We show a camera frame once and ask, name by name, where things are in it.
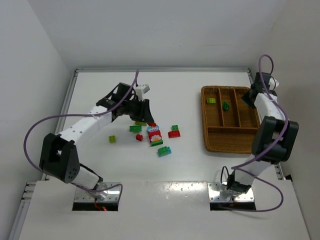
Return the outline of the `red long lego brick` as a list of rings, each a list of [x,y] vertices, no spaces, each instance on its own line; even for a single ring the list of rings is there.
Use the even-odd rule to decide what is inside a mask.
[[[155,127],[155,126],[157,126],[157,124],[156,124],[155,122],[148,122],[147,124],[148,124],[148,126],[150,126],[150,127]]]

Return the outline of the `green square lego brick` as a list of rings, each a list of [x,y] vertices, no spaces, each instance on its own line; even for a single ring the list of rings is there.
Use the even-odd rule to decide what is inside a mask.
[[[171,130],[172,131],[178,131],[179,130],[179,126],[178,125],[172,125],[171,126]]]

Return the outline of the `red curved lego brick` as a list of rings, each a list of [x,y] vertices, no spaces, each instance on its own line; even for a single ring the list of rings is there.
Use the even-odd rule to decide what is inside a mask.
[[[172,138],[179,138],[181,136],[180,131],[179,130],[172,130],[168,132],[168,138],[172,139]]]

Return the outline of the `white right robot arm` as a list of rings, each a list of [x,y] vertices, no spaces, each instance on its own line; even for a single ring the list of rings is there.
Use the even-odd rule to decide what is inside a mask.
[[[279,82],[270,73],[256,73],[250,89],[242,96],[249,107],[257,109],[262,120],[253,139],[251,155],[232,167],[226,189],[234,196],[246,194],[257,177],[272,165],[289,159],[299,124],[289,120],[279,105],[275,91]]]

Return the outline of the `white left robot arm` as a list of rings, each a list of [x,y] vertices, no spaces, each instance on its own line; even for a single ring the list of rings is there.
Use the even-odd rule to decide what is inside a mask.
[[[147,84],[131,87],[119,83],[81,120],[58,134],[49,133],[44,138],[39,168],[66,184],[95,191],[103,179],[80,163],[80,148],[99,130],[122,115],[128,115],[136,122],[154,122],[150,101],[144,98],[149,90]]]

